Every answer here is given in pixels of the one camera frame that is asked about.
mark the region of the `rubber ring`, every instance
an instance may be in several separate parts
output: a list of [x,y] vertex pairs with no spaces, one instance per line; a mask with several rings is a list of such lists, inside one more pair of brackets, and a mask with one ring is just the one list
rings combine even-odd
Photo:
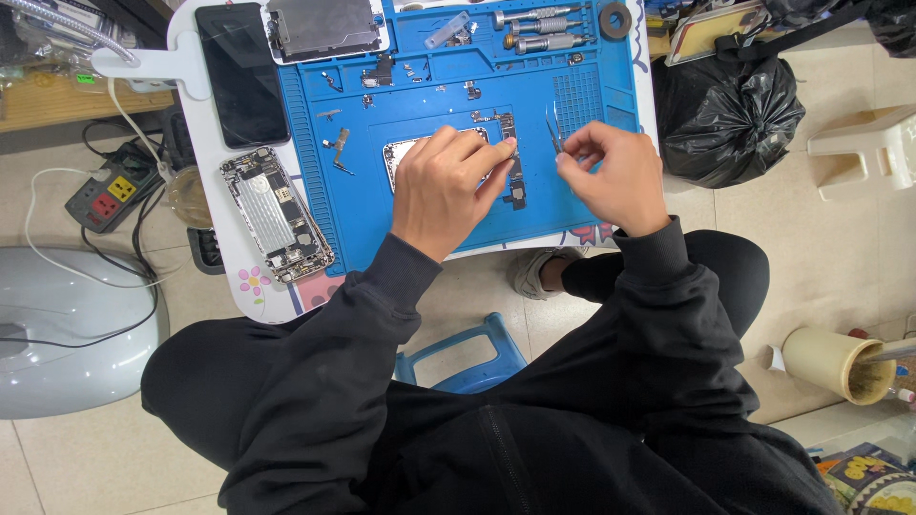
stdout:
[[[620,27],[614,27],[611,24],[611,18],[616,15],[620,20]],[[601,9],[598,15],[598,25],[601,27],[601,34],[607,39],[622,39],[629,34],[633,27],[633,16],[630,15],[629,9],[620,2],[611,2]]]

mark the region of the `tweezers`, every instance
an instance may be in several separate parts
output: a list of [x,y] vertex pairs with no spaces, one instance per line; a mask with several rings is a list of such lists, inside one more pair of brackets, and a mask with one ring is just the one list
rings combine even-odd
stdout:
[[551,140],[553,141],[553,149],[557,151],[557,155],[559,156],[560,154],[563,153],[563,140],[562,140],[562,132],[560,132],[560,120],[557,119],[557,103],[556,102],[553,103],[553,122],[557,125],[556,133],[553,132],[553,125],[551,124],[551,116],[549,114],[549,111],[550,110],[548,109],[548,107],[545,106],[544,107],[544,119],[547,120],[547,130],[551,132]]

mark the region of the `sneaker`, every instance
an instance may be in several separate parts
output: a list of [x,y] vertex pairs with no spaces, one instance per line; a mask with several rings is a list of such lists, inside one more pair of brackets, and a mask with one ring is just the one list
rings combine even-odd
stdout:
[[518,269],[509,270],[509,282],[516,293],[535,301],[546,301],[560,295],[561,291],[545,291],[540,285],[540,269],[553,258],[570,261],[584,258],[585,255],[576,247],[539,248],[518,257]]

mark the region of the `black sweatshirt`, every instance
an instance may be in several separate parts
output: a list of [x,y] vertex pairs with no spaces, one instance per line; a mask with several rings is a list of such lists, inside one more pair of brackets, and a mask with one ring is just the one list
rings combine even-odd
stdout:
[[412,442],[391,477],[368,478],[397,501],[367,506],[353,489],[385,425],[395,354],[442,270],[388,235],[373,264],[291,337],[308,341],[291,341],[271,371],[220,505],[233,515],[839,512],[797,442],[747,421],[757,396],[734,369],[741,344],[714,273],[688,261],[679,221],[614,238],[626,262],[613,298],[620,323],[602,337],[657,363],[632,379],[644,400],[627,416],[634,427],[485,406]]

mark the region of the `blue repair mat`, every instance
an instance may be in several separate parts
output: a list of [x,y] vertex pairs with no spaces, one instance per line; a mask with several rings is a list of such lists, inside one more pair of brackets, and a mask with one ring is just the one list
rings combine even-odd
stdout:
[[[521,209],[497,199],[458,250],[595,224],[594,216],[557,175],[544,112],[549,110],[552,120],[556,105],[564,139],[593,120],[638,131],[629,41],[602,38],[598,29],[598,13],[607,3],[526,0],[395,13],[385,0],[385,28],[392,41],[385,53],[394,57],[393,85],[364,87],[363,70],[376,67],[377,55],[280,67],[309,207],[337,256],[327,274],[368,267],[391,227],[394,194],[384,146],[430,136],[446,124],[459,130],[482,126],[490,143],[499,141],[499,121],[475,123],[474,111],[482,117],[492,116],[494,110],[513,115],[527,198]],[[567,17],[585,23],[568,32],[597,41],[520,56],[504,49],[508,24],[495,30],[493,11],[517,13],[546,5],[581,6]],[[425,38],[463,11],[470,15],[469,44],[443,44],[432,50],[423,46]],[[323,72],[343,91],[329,85]],[[474,81],[480,98],[469,100],[466,81]],[[372,95],[369,105],[364,101],[367,94]],[[337,110],[330,120],[324,115]],[[350,135],[339,162],[354,175],[335,168],[337,151],[322,145],[323,140],[335,142],[342,128]],[[508,184],[504,195],[511,198]]]

